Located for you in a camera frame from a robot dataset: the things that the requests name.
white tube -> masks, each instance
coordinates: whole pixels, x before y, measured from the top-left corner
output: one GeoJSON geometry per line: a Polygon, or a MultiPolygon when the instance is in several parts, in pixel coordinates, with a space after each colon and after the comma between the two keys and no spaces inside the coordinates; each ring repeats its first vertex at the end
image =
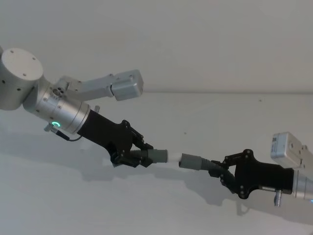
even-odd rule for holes
{"type": "Polygon", "coordinates": [[[180,162],[181,155],[182,155],[182,153],[171,153],[171,152],[168,152],[167,162],[168,163],[180,162]]]}

white ceiling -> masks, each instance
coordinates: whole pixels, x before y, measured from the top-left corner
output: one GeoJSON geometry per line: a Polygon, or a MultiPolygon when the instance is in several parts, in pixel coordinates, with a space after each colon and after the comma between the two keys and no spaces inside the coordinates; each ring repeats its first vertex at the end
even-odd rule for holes
{"type": "Polygon", "coordinates": [[[0,45],[51,81],[140,69],[146,91],[313,92],[311,0],[1,0],[0,45]]]}

end effector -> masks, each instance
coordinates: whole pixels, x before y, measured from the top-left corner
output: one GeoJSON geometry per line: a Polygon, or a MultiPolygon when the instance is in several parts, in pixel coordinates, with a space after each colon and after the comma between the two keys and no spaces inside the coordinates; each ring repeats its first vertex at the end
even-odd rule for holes
{"type": "Polygon", "coordinates": [[[234,178],[225,180],[221,171],[210,172],[221,183],[247,199],[256,189],[274,191],[275,205],[280,206],[282,193],[295,198],[313,200],[313,154],[289,132],[275,134],[271,145],[271,158],[278,164],[262,163],[255,159],[253,151],[226,156],[222,162],[212,161],[225,170],[236,166],[234,178]]]}

white wall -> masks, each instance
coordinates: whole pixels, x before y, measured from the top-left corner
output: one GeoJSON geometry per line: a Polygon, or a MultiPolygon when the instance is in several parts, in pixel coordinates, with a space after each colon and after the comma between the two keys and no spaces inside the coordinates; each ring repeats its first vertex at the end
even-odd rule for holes
{"type": "MultiPolygon", "coordinates": [[[[115,122],[129,120],[159,149],[222,160],[251,148],[272,162],[272,134],[291,131],[313,150],[313,96],[144,94],[92,104],[115,122]]],[[[175,164],[113,168],[101,147],[47,134],[45,123],[22,109],[0,117],[0,234],[313,232],[308,202],[284,195],[275,208],[273,193],[263,191],[240,200],[206,172],[175,164]]]]}
{"type": "Polygon", "coordinates": [[[1,0],[1,46],[50,81],[140,69],[147,91],[313,91],[311,0],[1,0]]]}

silver cylindrical joint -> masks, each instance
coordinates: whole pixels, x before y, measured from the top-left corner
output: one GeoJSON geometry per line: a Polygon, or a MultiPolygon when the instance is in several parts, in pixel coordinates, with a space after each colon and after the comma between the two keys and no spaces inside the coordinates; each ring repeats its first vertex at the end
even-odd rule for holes
{"type": "Polygon", "coordinates": [[[292,194],[295,198],[313,200],[313,181],[295,170],[292,194]]]}
{"type": "Polygon", "coordinates": [[[67,97],[63,89],[45,78],[39,80],[23,106],[28,112],[71,134],[79,131],[90,112],[87,103],[67,97]]]}
{"type": "Polygon", "coordinates": [[[15,110],[43,77],[44,70],[40,61],[23,49],[2,53],[0,49],[0,55],[0,109],[15,110]]]}

